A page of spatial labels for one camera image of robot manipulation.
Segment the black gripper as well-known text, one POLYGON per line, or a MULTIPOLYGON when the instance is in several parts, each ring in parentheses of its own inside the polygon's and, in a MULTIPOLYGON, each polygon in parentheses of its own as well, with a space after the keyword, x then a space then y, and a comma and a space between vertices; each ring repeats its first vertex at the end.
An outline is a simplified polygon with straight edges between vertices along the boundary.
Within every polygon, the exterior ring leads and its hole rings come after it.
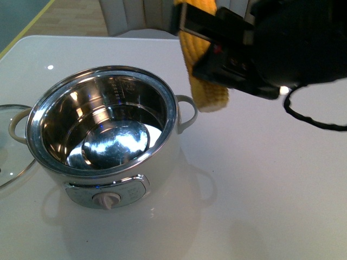
POLYGON ((257 1, 250 13, 255 27, 227 8, 212 15, 180 3, 172 10, 171 32, 213 42, 212 80, 259 98, 277 99, 276 86, 346 78, 346 1, 257 1), (217 43, 253 44, 254 64, 244 47, 217 43))

